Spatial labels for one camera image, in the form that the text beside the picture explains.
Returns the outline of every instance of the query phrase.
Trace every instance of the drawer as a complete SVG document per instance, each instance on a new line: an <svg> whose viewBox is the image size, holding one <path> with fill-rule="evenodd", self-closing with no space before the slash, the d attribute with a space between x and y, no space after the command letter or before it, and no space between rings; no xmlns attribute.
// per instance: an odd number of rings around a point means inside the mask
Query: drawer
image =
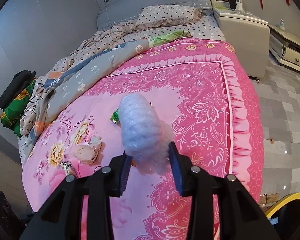
<svg viewBox="0 0 300 240"><path fill-rule="evenodd" d="M283 50L282 59L300 66L300 53L284 45L282 46L282 50Z"/></svg>

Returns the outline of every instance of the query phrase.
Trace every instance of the polka dot pillow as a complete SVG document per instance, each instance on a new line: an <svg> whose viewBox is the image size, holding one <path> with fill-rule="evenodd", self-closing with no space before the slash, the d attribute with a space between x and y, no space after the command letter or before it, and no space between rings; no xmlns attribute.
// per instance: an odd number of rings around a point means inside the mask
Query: polka dot pillow
<svg viewBox="0 0 300 240"><path fill-rule="evenodd" d="M144 8L136 22L138 30L160 26L194 24L202 17L202 10L182 5L156 5Z"/></svg>

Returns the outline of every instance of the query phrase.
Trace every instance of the gray headboard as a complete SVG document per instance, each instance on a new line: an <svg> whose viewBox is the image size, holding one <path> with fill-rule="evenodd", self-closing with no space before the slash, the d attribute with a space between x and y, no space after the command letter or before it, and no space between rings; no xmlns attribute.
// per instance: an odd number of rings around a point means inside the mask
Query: gray headboard
<svg viewBox="0 0 300 240"><path fill-rule="evenodd" d="M109 6L108 12L102 10L97 19L98 30L105 30L120 22L138 18L141 8L161 4L177 4L202 8L206 15L212 15L210 0L122 0Z"/></svg>

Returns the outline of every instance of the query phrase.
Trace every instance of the yellow rim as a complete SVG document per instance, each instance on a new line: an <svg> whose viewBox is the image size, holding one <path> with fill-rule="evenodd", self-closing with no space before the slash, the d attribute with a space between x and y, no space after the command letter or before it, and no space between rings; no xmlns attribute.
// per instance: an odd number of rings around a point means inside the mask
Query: yellow rim
<svg viewBox="0 0 300 240"><path fill-rule="evenodd" d="M282 198L281 200L277 201L271 208L269 208L266 211L265 213L266 217L268 219L271 218L272 215L276 213L280 208L282 208L284 205L288 204L293 200L300 200L300 192L289 194L284 198Z"/></svg>

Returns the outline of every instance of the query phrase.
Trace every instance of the nightstand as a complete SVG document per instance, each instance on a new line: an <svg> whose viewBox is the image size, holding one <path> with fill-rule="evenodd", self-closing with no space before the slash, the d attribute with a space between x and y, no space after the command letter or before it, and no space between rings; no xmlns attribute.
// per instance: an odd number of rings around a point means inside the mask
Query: nightstand
<svg viewBox="0 0 300 240"><path fill-rule="evenodd" d="M270 27L270 51L279 64L300 71L300 38L276 26Z"/></svg>
<svg viewBox="0 0 300 240"><path fill-rule="evenodd" d="M238 10L213 7L213 13L247 75L262 78L269 58L268 22Z"/></svg>

